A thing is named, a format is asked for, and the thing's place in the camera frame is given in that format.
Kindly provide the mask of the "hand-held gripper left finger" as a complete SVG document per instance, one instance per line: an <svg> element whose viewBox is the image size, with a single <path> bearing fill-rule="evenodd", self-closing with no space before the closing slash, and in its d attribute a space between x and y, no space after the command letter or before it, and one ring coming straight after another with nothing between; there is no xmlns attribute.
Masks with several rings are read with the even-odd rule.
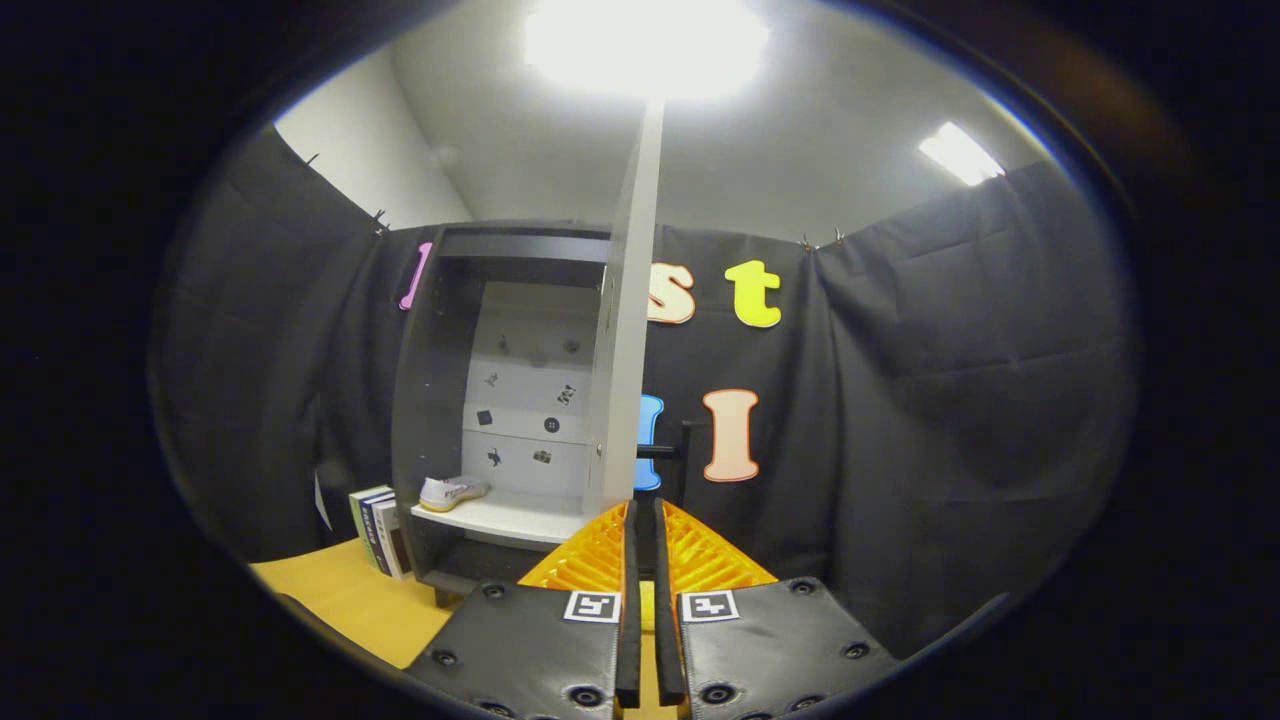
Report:
<svg viewBox="0 0 1280 720"><path fill-rule="evenodd" d="M516 582L480 582L408 675L475 719L622 717L640 700L636 511L616 505Z"/></svg>

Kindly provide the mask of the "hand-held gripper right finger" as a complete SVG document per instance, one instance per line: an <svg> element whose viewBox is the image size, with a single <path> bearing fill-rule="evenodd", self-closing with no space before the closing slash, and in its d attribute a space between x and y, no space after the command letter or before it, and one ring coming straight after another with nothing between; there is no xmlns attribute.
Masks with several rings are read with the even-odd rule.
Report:
<svg viewBox="0 0 1280 720"><path fill-rule="evenodd" d="M814 577L780 579L657 500L659 694L681 719L835 715L901 662Z"/></svg>

